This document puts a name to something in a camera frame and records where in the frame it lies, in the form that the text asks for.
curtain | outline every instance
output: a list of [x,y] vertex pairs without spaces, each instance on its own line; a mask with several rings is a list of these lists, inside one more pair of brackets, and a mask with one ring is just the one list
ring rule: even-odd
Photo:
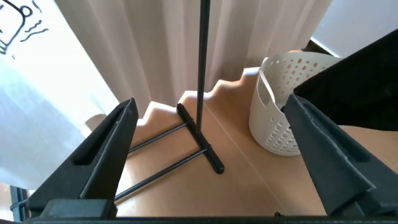
[[[119,101],[174,106],[196,90],[198,0],[56,0]],[[330,0],[212,0],[205,90],[244,67],[306,46]]]
[[118,104],[57,5],[0,0],[0,182],[35,189]]

black fabric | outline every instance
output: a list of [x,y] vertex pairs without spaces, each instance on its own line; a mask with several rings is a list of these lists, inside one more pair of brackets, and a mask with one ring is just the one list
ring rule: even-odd
[[398,131],[398,29],[294,89],[336,124]]

black marker drawing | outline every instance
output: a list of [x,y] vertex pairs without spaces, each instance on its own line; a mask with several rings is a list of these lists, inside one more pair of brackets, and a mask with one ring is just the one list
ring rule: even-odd
[[11,0],[0,0],[0,54],[3,55],[7,54],[8,47],[17,37],[20,39],[19,42],[25,42],[33,35],[49,30],[42,27],[41,19],[36,20],[35,16],[32,16],[34,15],[32,8],[36,10],[36,13],[42,13],[34,0],[31,0],[33,7],[28,6],[30,0],[24,5],[21,5],[23,2],[21,0],[14,2],[15,4]]

wooden floor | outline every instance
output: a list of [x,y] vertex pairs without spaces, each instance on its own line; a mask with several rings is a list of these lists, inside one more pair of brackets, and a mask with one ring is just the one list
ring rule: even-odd
[[[272,154],[251,136],[249,107],[257,76],[219,81],[205,100],[203,134],[225,165],[218,175],[204,155],[117,201],[118,216],[323,215],[325,211],[301,156]],[[183,100],[196,117],[196,99]],[[175,109],[154,108],[136,129],[132,146],[182,121]],[[389,167],[398,171],[398,133],[343,127]],[[198,150],[187,128],[129,155],[118,192]],[[0,193],[1,218],[9,199]]]

laundry basket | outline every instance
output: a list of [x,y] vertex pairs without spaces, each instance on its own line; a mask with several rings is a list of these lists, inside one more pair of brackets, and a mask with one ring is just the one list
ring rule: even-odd
[[290,124],[280,109],[296,86],[340,60],[330,55],[300,52],[275,55],[263,61],[251,103],[249,127],[264,149],[282,156],[300,154]]

